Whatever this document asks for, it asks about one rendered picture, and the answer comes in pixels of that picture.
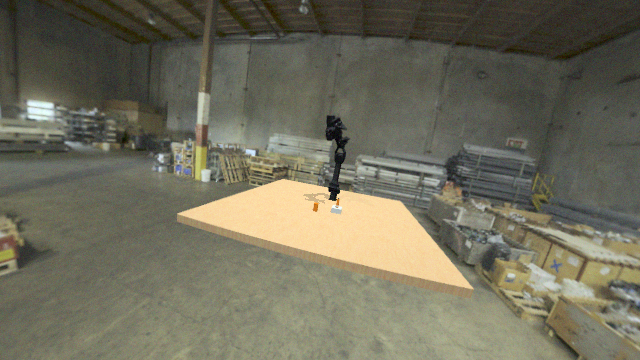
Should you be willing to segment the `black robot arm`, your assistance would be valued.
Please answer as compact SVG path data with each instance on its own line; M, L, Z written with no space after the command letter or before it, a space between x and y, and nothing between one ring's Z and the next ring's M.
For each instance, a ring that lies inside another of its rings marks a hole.
M334 169L334 174L333 174L333 179L332 181L329 183L329 187L328 187L328 192L330 193L330 198L329 200L332 201L337 201L337 194L340 194L340 189L339 189L339 183L338 183L338 179L339 179L339 174L340 174L340 169L341 169L341 164L344 162L345 157L346 157L346 151L345 151L345 145L343 147L340 147L338 144L339 141L339 137L335 137L334 136L334 130L335 129L330 129L332 126L332 121L335 119L335 116L327 116L327 128L326 128L326 138L327 140L333 140L335 139L336 143L337 143L337 149L335 150L335 169ZM338 149L341 148L343 150L344 153L338 153Z

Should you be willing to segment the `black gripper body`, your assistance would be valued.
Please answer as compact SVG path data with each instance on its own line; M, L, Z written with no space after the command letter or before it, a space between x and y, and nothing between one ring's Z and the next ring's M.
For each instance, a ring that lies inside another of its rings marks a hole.
M341 139L343 139L344 137L342 137L342 133L343 133L343 132L342 132L342 129L336 129L336 128L335 128L335 124L338 124L339 122L341 122L341 119L340 119L340 118L336 118L336 119L334 119L334 120L331 122L333 127L331 127L330 129L331 129L331 130L332 130L332 129L335 129L335 130L334 130L334 136L335 136L336 138L337 138L337 137L339 137L338 144L339 144L339 146L340 146L340 147L343 147L345 144L347 144L347 143L348 143L348 141L344 142L343 144L341 144L341 143L340 143L340 140L341 140Z

